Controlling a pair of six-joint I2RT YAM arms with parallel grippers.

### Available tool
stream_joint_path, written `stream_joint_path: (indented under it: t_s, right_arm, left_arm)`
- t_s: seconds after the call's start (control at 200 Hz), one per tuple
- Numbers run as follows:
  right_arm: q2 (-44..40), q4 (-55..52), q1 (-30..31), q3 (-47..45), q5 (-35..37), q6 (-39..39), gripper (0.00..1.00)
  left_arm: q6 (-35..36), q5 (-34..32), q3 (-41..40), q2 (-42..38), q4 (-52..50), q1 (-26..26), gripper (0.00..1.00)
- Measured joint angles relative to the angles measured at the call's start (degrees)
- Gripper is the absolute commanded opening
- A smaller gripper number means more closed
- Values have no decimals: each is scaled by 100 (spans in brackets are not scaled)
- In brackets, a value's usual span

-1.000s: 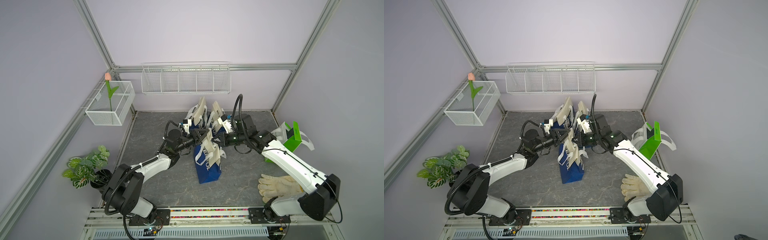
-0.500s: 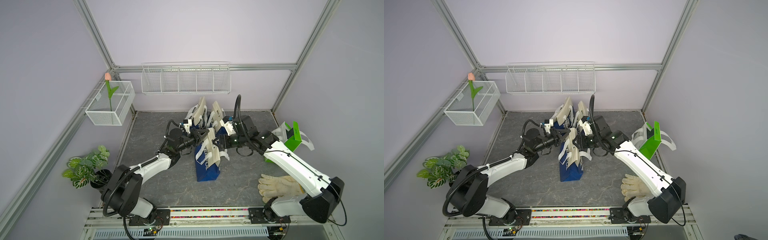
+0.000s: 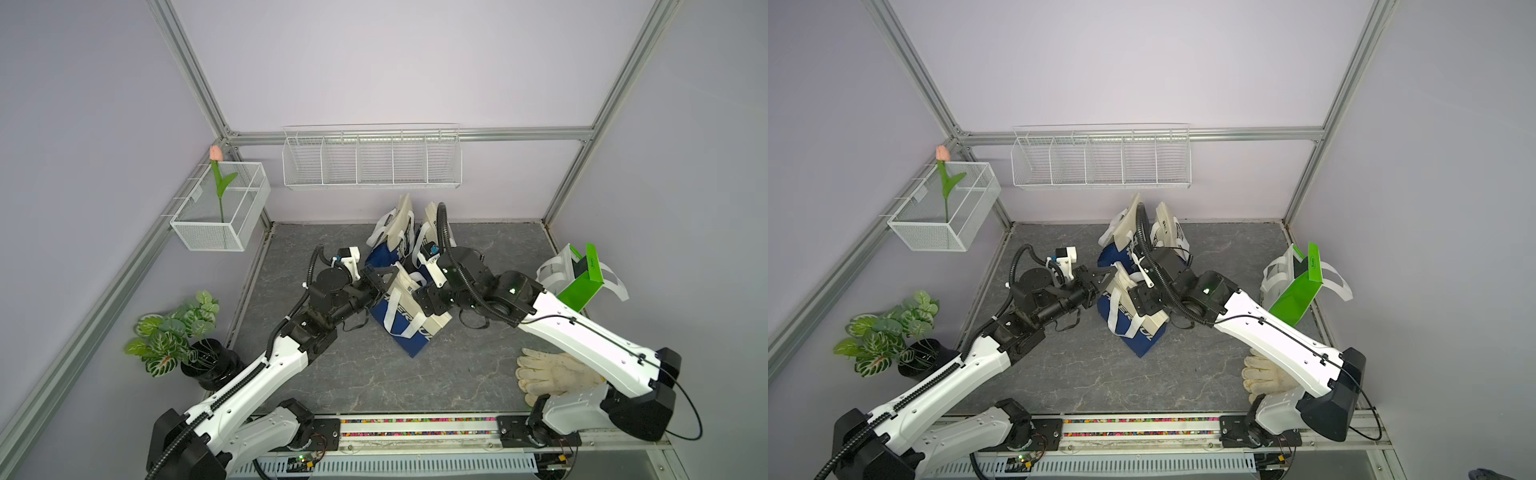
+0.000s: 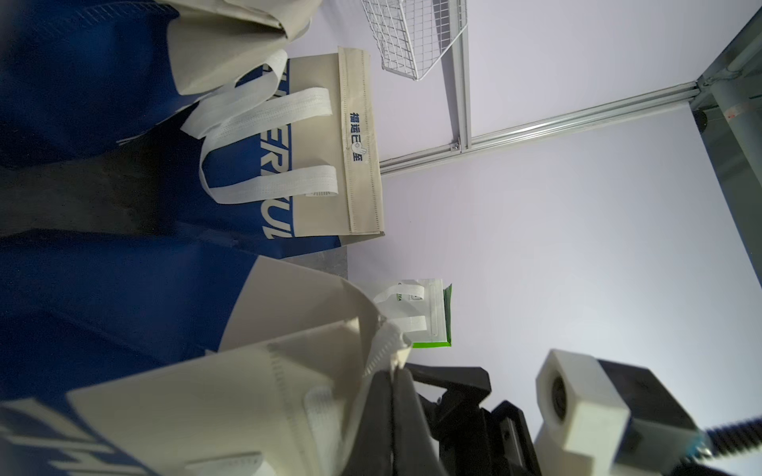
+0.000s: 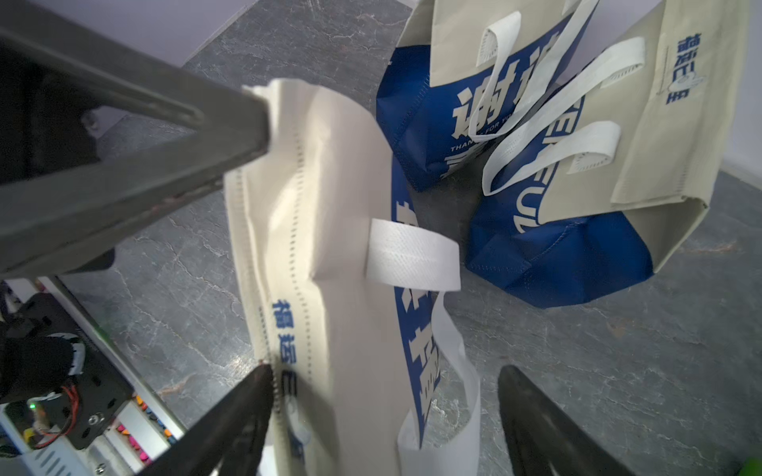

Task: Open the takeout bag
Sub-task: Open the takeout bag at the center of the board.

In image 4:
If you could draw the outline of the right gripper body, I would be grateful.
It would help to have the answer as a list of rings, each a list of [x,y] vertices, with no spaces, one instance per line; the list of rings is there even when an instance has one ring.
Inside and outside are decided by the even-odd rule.
[[[436,402],[422,397],[420,403],[446,474],[542,474],[523,412],[508,401],[492,411],[482,408],[492,391],[486,370],[418,364],[406,368],[414,382],[444,391]]]

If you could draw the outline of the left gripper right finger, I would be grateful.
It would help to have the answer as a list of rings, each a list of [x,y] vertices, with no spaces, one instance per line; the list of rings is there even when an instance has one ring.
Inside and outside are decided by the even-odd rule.
[[[432,445],[432,436],[416,392],[412,373],[398,369],[393,378],[393,474],[443,476],[446,470]]]

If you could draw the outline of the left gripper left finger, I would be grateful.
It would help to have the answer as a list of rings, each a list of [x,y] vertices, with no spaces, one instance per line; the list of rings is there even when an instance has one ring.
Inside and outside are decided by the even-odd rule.
[[[392,390],[389,371],[373,376],[351,453],[341,476],[393,474]]]

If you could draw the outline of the green and white takeout bag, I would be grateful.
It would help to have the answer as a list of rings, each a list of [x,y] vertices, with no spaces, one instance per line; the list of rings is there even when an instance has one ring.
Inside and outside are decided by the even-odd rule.
[[[397,281],[372,295],[381,313],[414,348],[452,346],[452,285],[441,279]]]

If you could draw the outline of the blue beige takeout bag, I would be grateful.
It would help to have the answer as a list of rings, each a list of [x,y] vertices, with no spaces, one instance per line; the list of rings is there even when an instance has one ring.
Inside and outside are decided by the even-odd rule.
[[[335,475],[409,340],[335,275],[198,241],[1,242],[5,475]]]

